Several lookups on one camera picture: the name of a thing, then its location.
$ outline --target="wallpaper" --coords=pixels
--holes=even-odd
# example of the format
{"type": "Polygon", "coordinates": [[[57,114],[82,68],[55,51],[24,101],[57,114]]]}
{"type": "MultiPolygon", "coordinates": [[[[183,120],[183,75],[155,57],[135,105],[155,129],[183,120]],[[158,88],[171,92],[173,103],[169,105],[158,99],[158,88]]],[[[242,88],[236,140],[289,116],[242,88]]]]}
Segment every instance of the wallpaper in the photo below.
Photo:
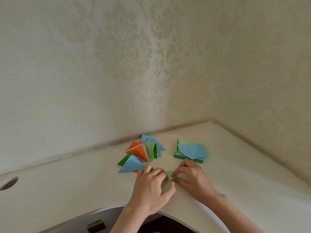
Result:
{"type": "Polygon", "coordinates": [[[311,183],[311,0],[228,2],[213,119],[311,183]]]}
{"type": "Polygon", "coordinates": [[[212,3],[0,0],[0,174],[209,120],[212,3]]]}

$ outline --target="stack of paper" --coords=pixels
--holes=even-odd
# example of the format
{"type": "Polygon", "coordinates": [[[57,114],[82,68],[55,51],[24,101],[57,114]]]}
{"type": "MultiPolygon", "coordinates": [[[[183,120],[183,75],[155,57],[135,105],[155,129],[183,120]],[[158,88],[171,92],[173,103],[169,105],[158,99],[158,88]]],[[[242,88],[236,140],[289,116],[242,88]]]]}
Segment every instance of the stack of paper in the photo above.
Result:
{"type": "Polygon", "coordinates": [[[205,161],[205,157],[209,155],[209,152],[201,144],[187,142],[180,139],[178,139],[176,142],[174,151],[175,158],[189,158],[198,163],[203,163],[205,161]]]}
{"type": "Polygon", "coordinates": [[[121,172],[137,172],[144,169],[142,162],[151,162],[162,157],[161,150],[165,150],[155,137],[142,135],[141,141],[132,141],[130,147],[125,149],[127,155],[118,163],[122,166],[121,172]]]}

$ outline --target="person's right hand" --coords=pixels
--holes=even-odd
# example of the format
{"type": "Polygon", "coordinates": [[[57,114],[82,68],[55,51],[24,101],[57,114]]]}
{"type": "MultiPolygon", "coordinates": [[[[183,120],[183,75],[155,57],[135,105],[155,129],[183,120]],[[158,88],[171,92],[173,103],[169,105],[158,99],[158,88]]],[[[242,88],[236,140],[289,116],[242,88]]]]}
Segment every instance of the person's right hand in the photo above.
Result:
{"type": "Polygon", "coordinates": [[[179,164],[179,167],[172,173],[174,182],[181,185],[190,195],[197,201],[208,206],[221,194],[215,189],[212,182],[205,175],[199,165],[193,160],[185,159],[179,164]],[[184,173],[188,176],[189,182],[175,177],[179,173],[184,173]]]}

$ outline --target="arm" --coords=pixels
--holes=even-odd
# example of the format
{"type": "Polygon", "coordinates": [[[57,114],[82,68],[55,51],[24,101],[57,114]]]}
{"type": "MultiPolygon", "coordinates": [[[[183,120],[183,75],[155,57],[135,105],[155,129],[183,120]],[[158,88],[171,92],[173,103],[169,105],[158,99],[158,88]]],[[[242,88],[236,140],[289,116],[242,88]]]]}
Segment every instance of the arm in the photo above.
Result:
{"type": "Polygon", "coordinates": [[[168,176],[161,168],[154,169],[147,164],[144,170],[139,170],[131,199],[110,233],[136,233],[149,215],[159,211],[175,193],[173,182],[162,192],[164,179],[168,176]]]}
{"type": "Polygon", "coordinates": [[[178,173],[186,174],[189,182],[179,177],[174,178],[173,181],[180,184],[197,201],[211,209],[231,233],[264,233],[225,195],[215,189],[212,182],[194,161],[189,159],[182,161],[172,176],[174,177],[178,173]]]}

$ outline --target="light blue folded paper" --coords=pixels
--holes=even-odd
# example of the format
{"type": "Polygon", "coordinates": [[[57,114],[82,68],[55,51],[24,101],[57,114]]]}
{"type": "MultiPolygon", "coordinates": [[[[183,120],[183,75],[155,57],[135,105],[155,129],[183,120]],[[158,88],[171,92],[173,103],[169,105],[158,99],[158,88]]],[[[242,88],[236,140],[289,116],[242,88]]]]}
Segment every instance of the light blue folded paper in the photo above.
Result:
{"type": "Polygon", "coordinates": [[[165,151],[163,146],[158,142],[158,140],[153,136],[142,135],[142,142],[153,142],[156,144],[156,148],[160,157],[162,157],[161,150],[165,151]]]}
{"type": "Polygon", "coordinates": [[[178,145],[180,152],[190,159],[198,159],[209,156],[209,152],[201,144],[178,145]]]}
{"type": "Polygon", "coordinates": [[[139,169],[145,169],[145,165],[143,165],[142,162],[140,162],[137,157],[132,154],[118,173],[138,171],[139,169]]]}

